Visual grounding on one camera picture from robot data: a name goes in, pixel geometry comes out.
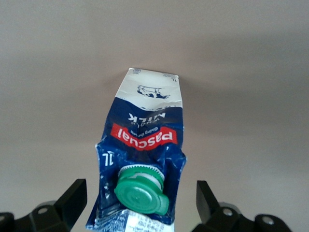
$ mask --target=cow illustration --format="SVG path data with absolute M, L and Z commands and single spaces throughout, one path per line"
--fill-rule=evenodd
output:
M 161 98 L 161 99 L 169 98 L 170 95 L 163 95 L 162 93 L 160 93 L 160 89 L 162 88 L 147 87 L 147 86 L 140 86 L 140 85 L 137 86 L 137 92 L 144 96 L 147 96 L 150 98 Z

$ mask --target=red logo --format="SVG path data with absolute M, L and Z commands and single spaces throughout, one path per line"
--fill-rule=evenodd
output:
M 114 123 L 112 125 L 111 136 L 120 140 L 127 146 L 132 146 L 139 151 L 149 151 L 155 149 L 159 145 L 163 145 L 166 143 L 177 144 L 176 131 L 168 127 L 161 127 L 161 129 L 156 133 L 142 139 L 138 139 L 135 136 L 131 135 L 128 132 L 127 128 L 121 127 L 118 124 Z

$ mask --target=metal bolt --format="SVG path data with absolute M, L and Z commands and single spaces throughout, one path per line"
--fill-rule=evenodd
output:
M 233 215 L 232 210 L 227 209 L 227 208 L 225 208 L 225 209 L 223 210 L 223 213 L 224 213 L 225 215 L 227 215 L 227 216 L 232 216 L 232 215 Z
M 273 221 L 273 219 L 271 219 L 270 217 L 267 217 L 267 216 L 262 217 L 262 220 L 263 220 L 263 222 L 265 222 L 265 223 L 268 224 L 268 225 L 273 225 L 273 224 L 275 224 L 274 221 Z
M 42 208 L 38 211 L 38 214 L 44 214 L 47 212 L 47 208 Z

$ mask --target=nutrition label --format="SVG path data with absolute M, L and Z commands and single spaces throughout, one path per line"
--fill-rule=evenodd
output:
M 125 232 L 174 232 L 174 224 L 166 225 L 130 211 Z

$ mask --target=green cap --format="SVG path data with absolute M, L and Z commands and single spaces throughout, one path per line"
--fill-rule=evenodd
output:
M 128 209 L 142 214 L 165 215 L 169 199 L 162 193 L 164 176 L 153 166 L 129 165 L 119 172 L 114 192 Z

